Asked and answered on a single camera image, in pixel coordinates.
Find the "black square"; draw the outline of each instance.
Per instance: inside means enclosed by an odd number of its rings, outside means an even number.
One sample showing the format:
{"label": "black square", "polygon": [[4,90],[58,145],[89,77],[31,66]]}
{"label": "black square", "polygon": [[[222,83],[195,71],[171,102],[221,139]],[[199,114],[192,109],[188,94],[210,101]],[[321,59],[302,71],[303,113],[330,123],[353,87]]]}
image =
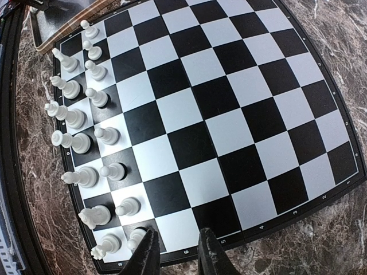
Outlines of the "black square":
{"label": "black square", "polygon": [[313,120],[288,131],[299,165],[326,153],[322,137]]}
{"label": "black square", "polygon": [[131,27],[132,23],[128,11],[123,11],[122,13],[106,19],[104,21],[104,26],[106,28],[107,37]]}
{"label": "black square", "polygon": [[308,50],[294,29],[271,33],[285,57],[307,53]]}
{"label": "black square", "polygon": [[144,182],[156,218],[190,208],[179,172]]}
{"label": "black square", "polygon": [[161,234],[159,232],[157,223],[155,221],[155,219],[149,219],[147,221],[143,221],[143,222],[137,222],[137,223],[133,223],[132,225],[124,225],[122,227],[122,229],[125,232],[125,236],[126,238],[129,240],[130,239],[130,234],[133,230],[137,229],[137,228],[143,228],[145,230],[148,229],[154,229],[155,231],[158,232],[158,242],[159,242],[159,248],[161,252],[166,252],[166,247],[165,244],[163,243]]}
{"label": "black square", "polygon": [[179,57],[211,48],[201,26],[191,27],[190,29],[171,34],[171,40]]}
{"label": "black square", "polygon": [[155,0],[155,4],[160,14],[169,13],[188,6],[185,0]]}
{"label": "black square", "polygon": [[100,123],[103,120],[117,116],[122,113],[121,103],[116,85],[109,86],[102,90],[108,96],[107,104],[103,108],[98,108],[91,103],[91,111],[94,124]]}
{"label": "black square", "polygon": [[266,180],[255,145],[221,156],[219,163],[231,194]]}
{"label": "black square", "polygon": [[214,51],[226,74],[256,66],[256,62],[243,40],[215,47]]}
{"label": "black square", "polygon": [[217,238],[241,230],[229,197],[196,206],[193,212],[199,229],[208,227]]}
{"label": "black square", "polygon": [[169,133],[168,138],[180,170],[216,157],[204,122]]}
{"label": "black square", "polygon": [[309,199],[299,167],[268,180],[268,183],[278,215]]}
{"label": "black square", "polygon": [[61,52],[67,56],[73,56],[82,50],[83,44],[81,43],[81,33],[61,44]]}
{"label": "black square", "polygon": [[148,70],[148,76],[156,99],[190,87],[181,60]]}
{"label": "black square", "polygon": [[259,66],[273,96],[299,88],[287,60],[281,59]]}
{"label": "black square", "polygon": [[[108,42],[107,39],[101,40],[95,44],[93,44],[93,46],[96,47],[100,47],[102,50],[102,55],[100,58],[98,58],[97,60],[93,60],[93,62],[96,65],[101,64],[102,62],[105,62],[106,60],[109,60],[110,57],[110,50],[108,49]],[[84,56],[84,62],[87,62],[89,59],[88,57],[88,51],[87,50],[83,50],[83,56]]]}
{"label": "black square", "polygon": [[116,207],[115,207],[114,199],[111,196],[111,193],[106,193],[103,195],[85,199],[84,205],[85,205],[85,208],[92,208],[97,205],[103,205],[107,207],[111,213],[111,220],[105,225],[97,225],[93,231],[121,226],[120,219],[115,213]]}
{"label": "black square", "polygon": [[139,46],[169,34],[162,17],[155,17],[134,26]]}
{"label": "black square", "polygon": [[70,79],[69,81],[71,80],[75,80],[76,82],[79,83],[79,86],[80,86],[80,92],[78,94],[77,97],[75,97],[74,99],[67,99],[66,97],[64,97],[64,103],[65,103],[65,106],[68,107],[84,98],[86,98],[87,96],[85,95],[85,90],[87,89],[87,81],[85,79],[85,73],[81,73],[80,75]]}
{"label": "black square", "polygon": [[255,142],[286,131],[286,126],[273,98],[242,107]]}
{"label": "black square", "polygon": [[349,142],[327,153],[335,183],[339,184],[357,172],[356,161]]}
{"label": "black square", "polygon": [[135,155],[131,147],[103,157],[102,162],[105,166],[110,165],[111,163],[121,163],[126,169],[126,175],[122,180],[113,181],[107,178],[111,191],[119,190],[142,182],[139,168],[136,164]]}
{"label": "black square", "polygon": [[155,101],[128,111],[124,116],[133,146],[166,133]]}
{"label": "black square", "polygon": [[226,76],[194,86],[192,89],[204,119],[240,107]]}
{"label": "black square", "polygon": [[273,9],[276,5],[272,0],[247,0],[254,11]]}
{"label": "black square", "polygon": [[111,59],[116,83],[144,72],[145,65],[139,48],[129,50]]}
{"label": "black square", "polygon": [[200,24],[227,17],[217,1],[207,1],[191,6],[193,13]]}
{"label": "black square", "polygon": [[268,29],[256,15],[256,13],[237,15],[231,17],[231,21],[241,34],[242,38],[268,33]]}
{"label": "black square", "polygon": [[89,127],[89,128],[87,128],[83,131],[80,131],[80,133],[84,133],[87,136],[89,136],[89,138],[91,139],[91,147],[84,154],[77,154],[72,149],[73,160],[74,160],[75,167],[79,166],[79,165],[82,165],[82,164],[85,164],[85,163],[88,163],[88,162],[91,162],[91,161],[96,160],[96,159],[101,157],[101,155],[99,153],[97,138],[94,135],[94,126]]}
{"label": "black square", "polygon": [[304,86],[302,90],[316,119],[337,109],[324,80]]}

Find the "marble table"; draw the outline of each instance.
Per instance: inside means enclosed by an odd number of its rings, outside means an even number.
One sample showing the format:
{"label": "marble table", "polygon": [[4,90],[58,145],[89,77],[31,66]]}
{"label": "marble table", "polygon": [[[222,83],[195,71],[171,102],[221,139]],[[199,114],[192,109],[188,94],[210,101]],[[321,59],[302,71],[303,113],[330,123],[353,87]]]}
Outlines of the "marble table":
{"label": "marble table", "polygon": [[[283,0],[323,55],[351,113],[367,157],[367,0]],[[99,12],[120,5],[116,1]],[[97,274],[77,223],[54,122],[43,111],[53,98],[51,54],[32,43],[28,16],[19,48],[16,113],[22,177],[39,240],[53,274]],[[367,274],[367,185],[331,206],[246,247],[229,250],[241,274]],[[197,274],[197,261],[162,268],[161,274]]]}

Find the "white square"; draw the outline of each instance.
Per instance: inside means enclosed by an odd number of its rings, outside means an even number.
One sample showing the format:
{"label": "white square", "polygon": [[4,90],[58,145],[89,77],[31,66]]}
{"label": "white square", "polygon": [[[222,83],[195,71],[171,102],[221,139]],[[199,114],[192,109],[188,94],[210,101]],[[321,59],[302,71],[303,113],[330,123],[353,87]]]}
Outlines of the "white square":
{"label": "white square", "polygon": [[272,97],[259,67],[252,67],[227,75],[241,107]]}
{"label": "white square", "polygon": [[85,79],[87,81],[87,87],[88,88],[93,88],[96,91],[100,91],[100,90],[106,89],[106,88],[116,84],[115,74],[114,74],[114,69],[112,68],[111,59],[109,59],[105,62],[102,62],[98,66],[102,66],[107,70],[106,75],[104,76],[104,78],[102,80],[97,81],[97,80],[94,80],[92,78],[92,74],[91,74],[90,70],[86,70],[85,71]]}
{"label": "white square", "polygon": [[243,0],[217,0],[225,13],[231,17],[245,13],[252,13],[253,9]]}
{"label": "white square", "polygon": [[122,226],[131,225],[137,222],[148,221],[154,219],[153,211],[150,207],[147,192],[144,188],[144,183],[134,184],[126,188],[122,188],[111,192],[111,196],[114,200],[115,206],[121,205],[122,201],[126,198],[133,197],[140,202],[140,210],[133,216],[119,216]]}
{"label": "white square", "polygon": [[212,48],[181,58],[192,86],[225,76]]}
{"label": "white square", "polygon": [[267,179],[272,179],[299,166],[288,132],[256,143]]}
{"label": "white square", "polygon": [[111,58],[128,52],[129,50],[135,49],[139,46],[133,27],[107,37],[107,42]]}
{"label": "white square", "polygon": [[[93,168],[96,173],[99,173],[99,170],[103,167],[102,159],[96,159],[92,162],[88,162],[86,164],[82,164],[75,168],[75,171],[79,171],[82,167],[90,167]],[[108,184],[107,178],[103,176],[98,176],[98,180],[93,187],[83,188],[79,186],[79,192],[82,199],[88,199],[92,197],[96,197],[102,194],[106,194],[111,192],[110,186]]]}
{"label": "white square", "polygon": [[162,17],[170,34],[199,25],[190,7],[171,11],[162,15]]}
{"label": "white square", "polygon": [[125,232],[121,226],[113,227],[104,230],[93,231],[94,238],[96,240],[97,245],[102,244],[102,239],[107,234],[112,234],[118,237],[121,240],[121,248],[116,253],[107,253],[106,256],[103,257],[103,262],[122,262],[127,261],[132,256],[132,252],[129,248],[127,248],[127,240],[125,236]]}
{"label": "white square", "polygon": [[113,145],[104,144],[101,139],[97,139],[99,152],[101,157],[112,155],[116,152],[122,151],[126,148],[131,147],[130,136],[127,131],[124,114],[121,113],[117,116],[103,120],[94,126],[95,129],[112,127],[119,132],[119,139]]}
{"label": "white square", "polygon": [[189,6],[193,6],[193,5],[208,2],[208,1],[212,1],[212,0],[186,0]]}
{"label": "white square", "polygon": [[253,144],[251,132],[241,109],[206,120],[218,156]]}
{"label": "white square", "polygon": [[96,44],[97,42],[104,40],[107,35],[106,35],[106,28],[104,27],[104,21],[100,21],[96,24],[92,24],[91,26],[95,27],[98,29],[98,34],[96,37],[94,38],[87,38],[85,37],[85,30],[83,30],[81,32],[81,42],[83,43],[84,41],[88,40],[90,41],[92,44]]}
{"label": "white square", "polygon": [[73,109],[79,109],[83,113],[85,113],[85,120],[84,120],[84,124],[79,129],[70,128],[67,124],[67,132],[69,134],[74,135],[75,133],[79,133],[82,130],[85,130],[85,129],[93,126],[91,103],[89,102],[88,98],[84,98],[82,100],[79,100],[78,102],[76,102],[76,103],[74,103],[74,104],[72,104],[68,107],[69,111],[71,111]]}
{"label": "white square", "polygon": [[159,16],[159,11],[154,1],[138,4],[135,7],[129,8],[128,12],[130,13],[133,26]]}
{"label": "white square", "polygon": [[274,99],[287,130],[315,119],[301,88],[277,95]]}
{"label": "white square", "polygon": [[85,71],[83,51],[74,54],[73,57],[76,58],[78,61],[78,65],[75,70],[73,70],[72,72],[68,72],[64,69],[63,66],[60,66],[61,78],[65,81],[68,81]]}
{"label": "white square", "polygon": [[155,221],[167,252],[197,246],[200,232],[192,209],[162,216]]}
{"label": "white square", "polygon": [[157,105],[167,133],[202,121],[191,88],[158,99]]}
{"label": "white square", "polygon": [[292,56],[287,58],[287,61],[300,86],[306,86],[324,79],[311,53]]}
{"label": "white square", "polygon": [[178,59],[169,36],[161,37],[140,46],[140,52],[147,70]]}
{"label": "white square", "polygon": [[258,65],[284,58],[284,54],[269,33],[249,37],[244,41]]}
{"label": "white square", "polygon": [[123,112],[130,111],[155,100],[147,72],[117,83]]}
{"label": "white square", "polygon": [[242,230],[261,225],[278,216],[268,182],[234,193],[232,198]]}
{"label": "white square", "polygon": [[315,199],[335,187],[333,170],[331,170],[327,154],[301,165],[300,170],[309,200]]}
{"label": "white square", "polygon": [[349,141],[348,132],[339,110],[319,117],[316,123],[327,152]]}
{"label": "white square", "polygon": [[179,174],[191,207],[228,196],[228,189],[217,159],[180,170]]}
{"label": "white square", "polygon": [[256,14],[270,33],[293,28],[279,8],[257,11]]}
{"label": "white square", "polygon": [[178,171],[167,135],[140,143],[132,149],[144,182]]}
{"label": "white square", "polygon": [[201,25],[212,47],[241,40],[241,36],[229,18]]}

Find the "white chess piece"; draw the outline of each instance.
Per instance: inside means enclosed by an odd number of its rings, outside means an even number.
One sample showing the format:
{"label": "white chess piece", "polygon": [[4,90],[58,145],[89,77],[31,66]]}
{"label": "white chess piece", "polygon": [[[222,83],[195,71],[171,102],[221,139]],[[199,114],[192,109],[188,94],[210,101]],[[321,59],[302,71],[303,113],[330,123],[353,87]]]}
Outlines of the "white chess piece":
{"label": "white chess piece", "polygon": [[83,49],[88,51],[90,60],[97,60],[102,56],[102,49],[98,46],[93,46],[88,40],[83,42]]}
{"label": "white chess piece", "polygon": [[69,111],[66,106],[59,106],[53,101],[45,104],[45,110],[50,117],[56,117],[59,121],[65,120],[70,128],[79,129],[84,124],[85,115],[79,109]]}
{"label": "white chess piece", "polygon": [[79,184],[83,188],[90,188],[97,182],[97,172],[91,167],[82,167],[76,172],[66,172],[61,179],[67,184]]}
{"label": "white chess piece", "polygon": [[94,80],[100,81],[103,79],[103,77],[106,75],[107,70],[105,67],[101,65],[96,65],[93,61],[88,60],[85,63],[85,67],[91,71],[92,78]]}
{"label": "white chess piece", "polygon": [[52,49],[52,53],[67,72],[72,72],[78,66],[78,60],[75,57],[66,56],[56,48]]}
{"label": "white chess piece", "polygon": [[127,241],[127,248],[129,248],[130,250],[137,249],[138,245],[140,244],[146,233],[147,232],[141,228],[133,230],[130,234],[130,239]]}
{"label": "white chess piece", "polygon": [[125,176],[125,168],[121,163],[113,163],[109,166],[103,166],[99,170],[99,174],[108,177],[110,180],[118,181]]}
{"label": "white chess piece", "polygon": [[80,85],[75,80],[66,82],[61,79],[60,76],[51,76],[50,81],[54,87],[58,87],[60,90],[63,90],[63,94],[67,99],[74,99],[79,95]]}
{"label": "white chess piece", "polygon": [[75,136],[72,136],[69,133],[62,133],[56,130],[52,134],[51,141],[54,146],[73,147],[74,152],[77,154],[84,154],[91,147],[91,140],[84,133],[77,133]]}
{"label": "white chess piece", "polygon": [[78,216],[91,230],[97,225],[106,225],[111,219],[109,209],[103,205],[97,205],[91,209],[84,208]]}
{"label": "white chess piece", "polygon": [[90,26],[87,20],[82,20],[80,26],[85,30],[85,37],[88,39],[95,38],[99,32],[96,27]]}
{"label": "white chess piece", "polygon": [[119,139],[119,132],[112,127],[107,127],[106,129],[97,128],[94,130],[94,135],[107,145],[113,145]]}
{"label": "white chess piece", "polygon": [[102,260],[106,253],[116,253],[121,247],[121,240],[108,234],[102,238],[102,244],[92,248],[91,255],[96,260]]}
{"label": "white chess piece", "polygon": [[108,96],[103,91],[96,91],[93,88],[85,90],[85,95],[92,100],[92,104],[98,108],[102,108],[107,104]]}
{"label": "white chess piece", "polygon": [[140,210],[140,202],[135,198],[126,198],[116,207],[116,215],[118,216],[134,216]]}

